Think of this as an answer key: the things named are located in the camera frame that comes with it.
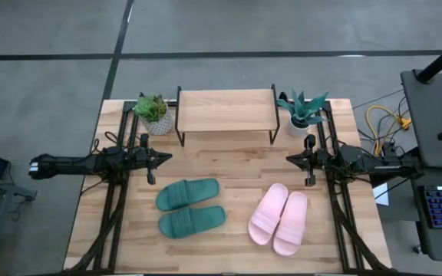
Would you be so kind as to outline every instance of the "potted plant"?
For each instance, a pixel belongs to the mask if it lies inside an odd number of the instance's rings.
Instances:
[[[140,93],[134,112],[139,115],[151,135],[167,134],[173,126],[168,106],[161,95],[144,96]]]
[[[303,92],[296,95],[296,92],[292,91],[293,103],[289,103],[286,100],[279,99],[277,104],[285,108],[291,114],[288,123],[288,133],[294,137],[306,136],[308,134],[308,127],[322,122],[324,119],[314,114],[322,108],[325,103],[327,93],[311,100],[309,103],[305,103],[305,95]]]

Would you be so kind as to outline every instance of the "white flower pot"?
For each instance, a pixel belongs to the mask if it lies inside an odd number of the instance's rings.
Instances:
[[[306,137],[308,135],[308,128],[310,126],[307,126],[305,128],[296,127],[293,123],[291,118],[289,118],[288,123],[288,134],[293,137]]]
[[[165,135],[170,132],[173,127],[173,119],[170,112],[167,110],[165,116],[157,122],[147,122],[142,120],[147,132],[151,135]]]

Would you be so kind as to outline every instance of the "butcher block tabletop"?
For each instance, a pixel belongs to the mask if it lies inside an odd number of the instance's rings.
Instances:
[[[330,102],[338,138],[347,144],[360,146],[350,100],[334,99]],[[123,103],[124,100],[104,101],[95,133],[95,137],[100,139],[100,147],[112,146],[104,133],[117,133]],[[174,107],[170,108],[170,113],[175,115]],[[288,111],[279,109],[279,115],[281,129],[273,145],[270,145],[268,133],[260,131],[187,133],[185,147],[180,146],[175,130],[166,136],[150,136],[151,147],[172,153],[173,158],[154,171],[156,185],[148,184],[145,169],[131,171],[115,272],[340,272],[341,262],[325,175],[315,170],[316,185],[305,187],[306,172],[285,160],[287,156],[303,151],[303,139],[287,134]],[[137,134],[146,132],[140,122]],[[309,132],[318,135],[316,126],[311,126]],[[218,228],[187,238],[165,237],[158,228],[158,220],[165,214],[155,206],[158,192],[181,179],[202,178],[218,179],[219,195],[192,207],[221,205],[226,210],[226,222]],[[98,181],[97,176],[86,176],[82,189]],[[271,242],[264,246],[255,244],[248,235],[248,221],[253,211],[269,187],[277,182],[286,185],[290,192],[300,191],[308,197],[302,246],[291,257],[277,255]],[[75,265],[97,237],[106,191],[107,183],[102,183],[82,195],[64,268]],[[359,235],[384,265],[391,266],[371,185],[355,181],[349,184],[349,192]],[[109,237],[105,245],[104,267],[110,243]],[[348,237],[346,246],[350,262],[354,264]]]

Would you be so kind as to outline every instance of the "pink slide sandal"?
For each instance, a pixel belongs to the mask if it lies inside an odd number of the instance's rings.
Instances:
[[[275,253],[290,256],[298,251],[305,233],[307,206],[306,195],[300,192],[289,195],[274,237]]]
[[[283,184],[272,184],[257,206],[249,221],[250,238],[257,245],[266,245],[270,241],[288,194],[288,188]]]

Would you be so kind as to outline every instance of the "gray concrete floor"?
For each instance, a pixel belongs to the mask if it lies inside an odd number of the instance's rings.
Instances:
[[[0,0],[0,54],[113,53],[125,0]],[[124,53],[182,51],[370,51],[442,49],[442,0],[136,0]],[[269,87],[305,90],[307,97],[366,103],[401,89],[400,72],[431,56],[301,57],[121,61],[113,99],[140,91],[174,98],[184,89]],[[40,153],[87,153],[111,62],[0,61],[0,156],[13,162],[18,185],[37,189],[0,242],[0,275],[59,271],[82,177],[33,181],[28,161]],[[366,109],[392,110],[403,93],[354,110],[369,133]],[[376,125],[381,114],[373,112]],[[395,139],[415,146],[413,130]],[[363,142],[368,149],[371,144]],[[416,255],[412,222],[383,220],[393,266],[442,274],[442,262]]]

